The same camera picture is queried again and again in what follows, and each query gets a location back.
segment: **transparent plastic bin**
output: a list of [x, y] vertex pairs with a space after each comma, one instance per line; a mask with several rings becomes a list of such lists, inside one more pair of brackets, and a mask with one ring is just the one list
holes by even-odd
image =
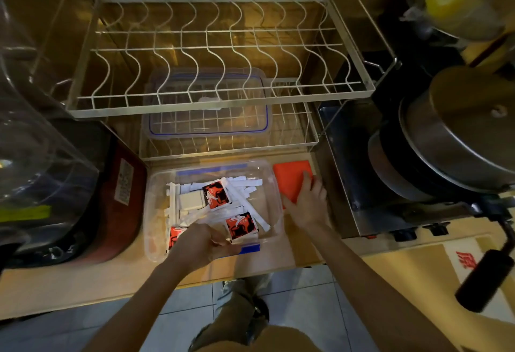
[[[147, 84], [147, 93], [152, 96], [145, 100], [145, 104], [159, 103], [156, 94], [158, 90], [160, 94], [174, 92], [170, 95], [160, 95], [161, 104], [189, 103], [190, 96], [193, 102], [217, 101], [218, 96], [222, 100], [263, 98], [271, 93], [268, 84], [265, 74], [256, 68], [252, 69], [250, 77], [249, 69], [241, 68], [226, 69], [225, 74], [222, 68], [199, 69], [198, 75], [197, 69], [174, 68], [170, 74], [168, 69], [158, 69], [150, 76]], [[216, 92], [209, 91], [214, 90], [216, 85], [217, 89], [235, 90], [219, 90], [217, 95]], [[149, 138], [167, 140], [184, 137], [258, 135], [270, 130], [271, 121], [271, 107], [246, 105], [236, 108], [144, 114], [142, 128]]]
[[[255, 160], [233, 162], [226, 165], [206, 165], [182, 169], [170, 169], [156, 172], [150, 176], [145, 196], [143, 235], [145, 254], [150, 261], [162, 262], [166, 258], [167, 239], [165, 208], [170, 205], [166, 196], [167, 184], [205, 183], [220, 177], [238, 177], [245, 175], [249, 179], [262, 179], [263, 185], [257, 187], [247, 199], [263, 219], [271, 226], [265, 232], [259, 226], [260, 243], [271, 241], [284, 234], [283, 207], [279, 187], [272, 167], [267, 161]], [[229, 236], [222, 224], [212, 227]]]

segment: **forearm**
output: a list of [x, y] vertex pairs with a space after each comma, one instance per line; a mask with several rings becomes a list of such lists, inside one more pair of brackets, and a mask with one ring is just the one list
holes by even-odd
[[316, 226], [309, 234], [382, 352], [456, 352], [427, 317], [351, 251], [329, 226]]
[[83, 349], [84, 352], [138, 352], [161, 309], [184, 278], [158, 265], [134, 296], [116, 313]]

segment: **yellow-green sticker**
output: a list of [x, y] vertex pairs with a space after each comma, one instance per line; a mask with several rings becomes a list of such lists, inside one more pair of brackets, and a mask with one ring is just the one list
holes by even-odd
[[51, 206], [35, 206], [25, 208], [0, 207], [0, 222], [29, 221], [46, 219], [50, 216]]

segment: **person's left hand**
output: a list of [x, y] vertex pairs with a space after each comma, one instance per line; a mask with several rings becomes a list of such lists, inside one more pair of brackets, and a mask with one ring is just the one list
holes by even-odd
[[241, 245], [229, 243], [222, 233], [203, 223], [193, 223], [171, 248], [163, 264], [181, 270], [186, 277], [219, 257], [241, 252]]

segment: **upper rack shelf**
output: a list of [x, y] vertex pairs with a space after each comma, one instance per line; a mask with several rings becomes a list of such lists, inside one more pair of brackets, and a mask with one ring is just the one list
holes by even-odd
[[[338, 82], [335, 56], [348, 66]], [[226, 82], [235, 69], [244, 75], [236, 86]], [[205, 87], [206, 71], [219, 82]], [[181, 87], [179, 73], [190, 75]], [[256, 74], [271, 81], [251, 82]], [[295, 80], [287, 94], [285, 77]], [[374, 89], [332, 0], [96, 0], [63, 100], [76, 118], [92, 118], [357, 99]]]

